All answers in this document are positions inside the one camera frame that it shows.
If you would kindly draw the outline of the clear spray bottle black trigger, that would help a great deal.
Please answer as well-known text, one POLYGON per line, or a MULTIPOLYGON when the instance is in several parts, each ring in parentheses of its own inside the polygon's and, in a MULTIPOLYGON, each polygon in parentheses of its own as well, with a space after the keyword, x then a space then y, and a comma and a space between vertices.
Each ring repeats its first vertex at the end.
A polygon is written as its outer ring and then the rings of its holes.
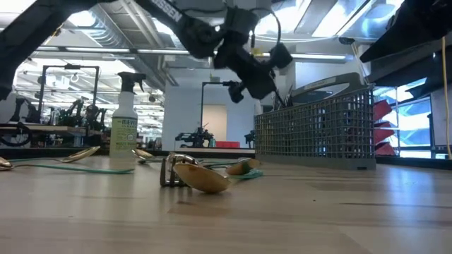
POLYGON ((138 114, 134 109, 134 86, 143 89, 144 73, 122 71, 119 107, 112 114, 111 136, 109 144, 109 168, 118 174, 127 174, 135 169, 135 155, 132 150, 137 146, 138 114))

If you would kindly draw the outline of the background workbench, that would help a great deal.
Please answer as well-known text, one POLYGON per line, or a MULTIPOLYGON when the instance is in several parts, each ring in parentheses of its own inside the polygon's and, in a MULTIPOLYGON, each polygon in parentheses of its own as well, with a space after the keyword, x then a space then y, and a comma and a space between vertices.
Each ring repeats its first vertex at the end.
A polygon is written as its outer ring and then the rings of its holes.
POLYGON ((107 138, 106 109, 77 99, 68 109, 50 109, 48 119, 28 99, 0 103, 0 147, 87 147, 107 138))

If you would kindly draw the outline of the black aluminium table frame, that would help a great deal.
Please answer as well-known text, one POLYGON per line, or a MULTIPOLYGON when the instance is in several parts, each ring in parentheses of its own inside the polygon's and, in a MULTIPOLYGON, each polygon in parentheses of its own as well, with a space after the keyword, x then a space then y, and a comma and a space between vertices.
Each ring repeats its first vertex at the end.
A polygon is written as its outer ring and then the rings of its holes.
MULTIPOLYGON (((66 157, 84 150, 84 147, 51 147, 51 148, 2 148, 0 157, 6 159, 30 159, 38 157, 66 157)), ((186 152, 194 157, 218 158, 218 159, 236 159, 239 157, 254 158, 255 154, 249 153, 249 150, 233 149, 226 152, 221 149, 214 149, 213 152, 202 152, 195 149, 194 152, 186 152)), ((376 156, 377 164, 398 165, 404 167, 419 167, 427 169, 445 169, 452 171, 452 160, 447 159, 426 159, 426 158, 407 158, 407 157, 388 157, 376 156)))

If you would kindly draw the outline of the grey mesh cutlery caddy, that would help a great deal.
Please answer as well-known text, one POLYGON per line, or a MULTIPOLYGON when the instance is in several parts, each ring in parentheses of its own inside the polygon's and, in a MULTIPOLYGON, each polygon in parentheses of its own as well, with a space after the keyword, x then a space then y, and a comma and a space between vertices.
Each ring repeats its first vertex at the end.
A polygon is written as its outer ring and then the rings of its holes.
POLYGON ((262 162, 374 170, 374 97, 358 73, 324 78, 291 91, 291 106, 254 118, 262 162))

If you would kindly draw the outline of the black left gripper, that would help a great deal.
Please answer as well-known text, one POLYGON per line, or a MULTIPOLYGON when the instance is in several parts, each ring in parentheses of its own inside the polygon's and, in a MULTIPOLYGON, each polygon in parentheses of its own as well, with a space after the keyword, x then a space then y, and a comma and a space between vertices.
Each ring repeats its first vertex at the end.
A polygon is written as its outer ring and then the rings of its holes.
POLYGON ((254 99, 264 99, 276 91, 274 68, 285 68, 292 61, 292 55, 282 42, 270 50, 267 61, 258 61, 244 45, 249 33, 257 26, 260 18, 252 9, 228 8, 222 24, 223 41, 214 58, 215 68, 228 68, 235 72, 240 81, 228 82, 228 92, 234 103, 240 102, 243 90, 248 90, 254 99))

